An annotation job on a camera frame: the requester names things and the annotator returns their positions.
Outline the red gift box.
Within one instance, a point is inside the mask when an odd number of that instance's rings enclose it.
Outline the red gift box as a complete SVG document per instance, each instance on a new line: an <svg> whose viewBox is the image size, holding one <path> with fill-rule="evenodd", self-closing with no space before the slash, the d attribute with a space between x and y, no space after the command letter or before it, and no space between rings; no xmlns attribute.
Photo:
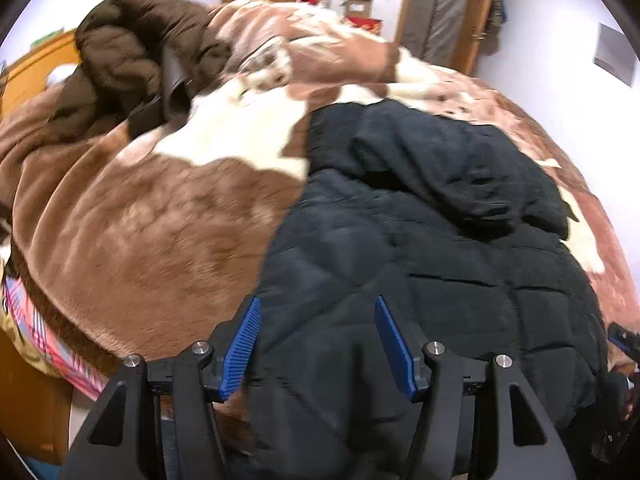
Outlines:
<svg viewBox="0 0 640 480"><path fill-rule="evenodd" d="M362 16L346 16L346 20L352 26L370 32L370 34L380 36L382 21L376 18L363 18Z"/></svg>

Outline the striped pink bed sheet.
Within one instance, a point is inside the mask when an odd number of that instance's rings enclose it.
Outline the striped pink bed sheet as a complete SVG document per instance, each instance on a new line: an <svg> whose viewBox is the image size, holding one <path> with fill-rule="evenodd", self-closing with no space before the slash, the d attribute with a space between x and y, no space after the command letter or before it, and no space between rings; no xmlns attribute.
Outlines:
<svg viewBox="0 0 640 480"><path fill-rule="evenodd" d="M65 379L90 400L99 397L106 377L44 322L19 278L1 279L1 330L27 364L50 377Z"/></svg>

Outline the brown plush bear blanket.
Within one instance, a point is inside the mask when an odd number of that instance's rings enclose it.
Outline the brown plush bear blanket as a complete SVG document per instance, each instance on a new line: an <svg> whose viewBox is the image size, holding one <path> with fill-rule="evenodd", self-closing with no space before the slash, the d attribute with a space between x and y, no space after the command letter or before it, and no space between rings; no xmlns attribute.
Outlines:
<svg viewBox="0 0 640 480"><path fill-rule="evenodd" d="M302 192L309 114L389 96L503 130L570 205L567 249L605 322L639 324L622 248L600 202L550 136L497 90L303 3L206 8L231 47L186 124L134 140L126 122L50 123L65 81L1 124L1 215L15 263L54 332L103 375L128 350L167 356L231 314Z"/></svg>

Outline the wooden framed door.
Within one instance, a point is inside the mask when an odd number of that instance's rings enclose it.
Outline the wooden framed door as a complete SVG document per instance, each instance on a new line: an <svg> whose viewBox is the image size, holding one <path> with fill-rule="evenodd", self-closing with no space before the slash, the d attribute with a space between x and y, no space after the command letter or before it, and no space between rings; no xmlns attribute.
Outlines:
<svg viewBox="0 0 640 480"><path fill-rule="evenodd" d="M416 58L472 73L492 0L402 0L395 42Z"/></svg>

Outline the brown cardboard box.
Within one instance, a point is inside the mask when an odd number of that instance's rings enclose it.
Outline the brown cardboard box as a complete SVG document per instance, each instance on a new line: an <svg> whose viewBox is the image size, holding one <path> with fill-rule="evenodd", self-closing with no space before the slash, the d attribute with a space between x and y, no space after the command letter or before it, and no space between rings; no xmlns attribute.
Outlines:
<svg viewBox="0 0 640 480"><path fill-rule="evenodd" d="M341 7L348 18L370 18L373 0L343 0Z"/></svg>

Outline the wooden bedside desk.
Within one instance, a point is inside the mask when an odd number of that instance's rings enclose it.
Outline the wooden bedside desk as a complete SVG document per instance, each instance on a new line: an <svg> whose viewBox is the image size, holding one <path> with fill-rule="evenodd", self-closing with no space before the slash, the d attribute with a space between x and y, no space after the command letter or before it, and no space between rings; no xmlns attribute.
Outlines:
<svg viewBox="0 0 640 480"><path fill-rule="evenodd" d="M46 88L47 76L58 66L80 60L75 31L61 32L43 41L1 72L1 118Z"/></svg>

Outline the grey wall panel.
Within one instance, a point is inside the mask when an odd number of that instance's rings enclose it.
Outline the grey wall panel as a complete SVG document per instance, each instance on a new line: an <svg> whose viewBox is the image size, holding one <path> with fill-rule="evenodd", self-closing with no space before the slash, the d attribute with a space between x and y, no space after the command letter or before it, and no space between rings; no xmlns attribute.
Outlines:
<svg viewBox="0 0 640 480"><path fill-rule="evenodd" d="M634 84L637 55L626 36L608 25L600 25L593 63L626 86Z"/></svg>

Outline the black puffer jacket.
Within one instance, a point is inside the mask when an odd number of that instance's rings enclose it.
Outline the black puffer jacket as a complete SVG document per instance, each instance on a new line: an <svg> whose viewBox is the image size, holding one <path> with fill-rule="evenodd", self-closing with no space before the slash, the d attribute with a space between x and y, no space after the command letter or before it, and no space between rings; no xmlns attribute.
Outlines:
<svg viewBox="0 0 640 480"><path fill-rule="evenodd" d="M316 110L307 153L257 286L257 477L398 476L419 409L395 385L378 298L459 356L516 359L579 462L605 330L548 174L495 127L392 100Z"/></svg>

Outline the brown puffer coat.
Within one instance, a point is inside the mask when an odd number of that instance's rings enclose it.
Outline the brown puffer coat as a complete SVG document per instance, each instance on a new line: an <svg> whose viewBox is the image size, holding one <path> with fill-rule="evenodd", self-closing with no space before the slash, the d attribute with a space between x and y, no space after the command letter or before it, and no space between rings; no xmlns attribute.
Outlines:
<svg viewBox="0 0 640 480"><path fill-rule="evenodd" d="M66 79L50 123L83 133L99 120L126 122L134 140L186 124L192 99L215 89L231 47L190 0L104 0L75 32L80 64Z"/></svg>

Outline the hanging bag on door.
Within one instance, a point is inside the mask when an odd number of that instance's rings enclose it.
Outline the hanging bag on door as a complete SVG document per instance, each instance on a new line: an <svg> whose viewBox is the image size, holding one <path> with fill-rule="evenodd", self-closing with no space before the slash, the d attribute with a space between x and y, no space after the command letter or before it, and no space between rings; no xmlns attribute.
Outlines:
<svg viewBox="0 0 640 480"><path fill-rule="evenodd" d="M491 0L482 41L484 55L493 55L500 50L500 34L507 20L504 0Z"/></svg>

